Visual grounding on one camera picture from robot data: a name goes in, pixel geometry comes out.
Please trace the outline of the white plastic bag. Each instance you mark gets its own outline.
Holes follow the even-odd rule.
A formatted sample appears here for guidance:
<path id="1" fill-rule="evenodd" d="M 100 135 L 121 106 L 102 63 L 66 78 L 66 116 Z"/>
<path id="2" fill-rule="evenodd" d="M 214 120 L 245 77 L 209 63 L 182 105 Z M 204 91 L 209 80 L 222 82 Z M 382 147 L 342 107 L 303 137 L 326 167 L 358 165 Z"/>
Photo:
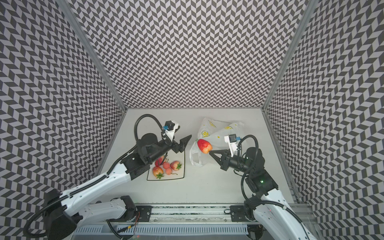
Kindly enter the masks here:
<path id="1" fill-rule="evenodd" d="M 225 136 L 236 134 L 237 137 L 245 136 L 245 125 L 242 122 L 223 122 L 210 118 L 204 118 L 193 143 L 189 157 L 191 164 L 202 167 L 214 159 L 209 154 L 204 154 L 198 147 L 198 140 L 205 140 L 211 144 L 213 150 L 228 150 L 229 144 L 225 142 Z"/>

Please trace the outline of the red fake apple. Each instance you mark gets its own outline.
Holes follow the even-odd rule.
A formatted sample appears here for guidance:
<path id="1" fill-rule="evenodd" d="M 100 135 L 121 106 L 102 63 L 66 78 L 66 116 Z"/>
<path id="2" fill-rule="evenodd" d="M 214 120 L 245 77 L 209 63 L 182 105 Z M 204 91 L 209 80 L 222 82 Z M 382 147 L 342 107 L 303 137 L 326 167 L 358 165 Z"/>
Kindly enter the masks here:
<path id="1" fill-rule="evenodd" d="M 197 145 L 203 154 L 208 154 L 213 149 L 212 145 L 204 139 L 199 139 Z"/>

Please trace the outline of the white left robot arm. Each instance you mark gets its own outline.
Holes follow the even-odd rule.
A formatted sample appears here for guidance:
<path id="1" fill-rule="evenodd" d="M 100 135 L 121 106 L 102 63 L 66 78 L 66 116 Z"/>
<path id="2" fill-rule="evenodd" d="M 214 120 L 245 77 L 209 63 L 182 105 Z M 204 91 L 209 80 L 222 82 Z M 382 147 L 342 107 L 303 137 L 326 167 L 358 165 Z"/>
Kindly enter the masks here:
<path id="1" fill-rule="evenodd" d="M 182 153 L 190 139 L 191 136 L 186 136 L 179 143 L 173 141 L 169 146 L 164 140 L 158 141 L 155 134 L 145 134 L 107 172 L 62 193 L 49 192 L 45 203 L 48 209 L 43 214 L 47 238 L 63 240 L 78 227 L 104 220 L 132 220 L 136 217 L 137 208 L 130 196 L 105 203 L 94 204 L 93 201 L 147 172 L 150 165 L 168 151 Z"/>

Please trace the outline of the small red fake fruit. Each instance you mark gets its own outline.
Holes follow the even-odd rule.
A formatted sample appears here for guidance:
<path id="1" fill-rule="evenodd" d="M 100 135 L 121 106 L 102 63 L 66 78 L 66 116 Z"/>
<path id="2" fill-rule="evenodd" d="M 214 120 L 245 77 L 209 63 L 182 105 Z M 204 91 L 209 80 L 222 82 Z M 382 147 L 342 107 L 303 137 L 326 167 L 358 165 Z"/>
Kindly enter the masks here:
<path id="1" fill-rule="evenodd" d="M 177 173 L 174 173 L 172 168 L 166 169 L 166 174 L 167 175 L 177 175 Z"/>
<path id="2" fill-rule="evenodd" d="M 171 167 L 171 165 L 170 165 L 170 163 L 165 162 L 165 163 L 163 163 L 163 167 L 164 167 L 164 169 L 169 169 Z"/>

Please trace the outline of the red fake strawberry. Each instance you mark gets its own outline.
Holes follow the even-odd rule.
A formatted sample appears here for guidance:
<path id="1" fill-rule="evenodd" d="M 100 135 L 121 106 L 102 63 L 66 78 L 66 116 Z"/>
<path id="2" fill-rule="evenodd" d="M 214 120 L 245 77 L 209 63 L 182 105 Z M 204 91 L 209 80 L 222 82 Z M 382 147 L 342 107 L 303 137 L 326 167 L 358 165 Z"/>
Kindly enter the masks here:
<path id="1" fill-rule="evenodd" d="M 156 179 L 160 180 L 161 178 L 164 177 L 164 170 L 161 167 L 154 167 L 153 175 Z"/>
<path id="2" fill-rule="evenodd" d="M 155 161 L 155 166 L 156 167 L 160 167 L 161 165 L 163 165 L 164 164 L 164 159 L 165 159 L 165 156 L 161 156 L 160 158 L 158 158 Z"/>
<path id="3" fill-rule="evenodd" d="M 170 166 L 173 171 L 179 171 L 183 165 L 179 161 L 174 161 Z"/>

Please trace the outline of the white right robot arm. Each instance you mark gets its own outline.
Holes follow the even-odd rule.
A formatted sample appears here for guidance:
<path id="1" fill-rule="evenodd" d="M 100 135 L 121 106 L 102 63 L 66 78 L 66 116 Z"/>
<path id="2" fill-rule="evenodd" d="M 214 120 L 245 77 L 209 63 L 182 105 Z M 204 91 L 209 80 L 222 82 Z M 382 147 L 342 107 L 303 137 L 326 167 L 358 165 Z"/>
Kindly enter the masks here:
<path id="1" fill-rule="evenodd" d="M 265 169 L 260 149 L 249 148 L 244 157 L 230 150 L 212 150 L 209 155 L 222 170 L 242 172 L 241 191 L 245 198 L 245 215 L 263 225 L 275 240 L 315 240 L 317 237 L 304 225 L 286 201 L 278 184 Z"/>

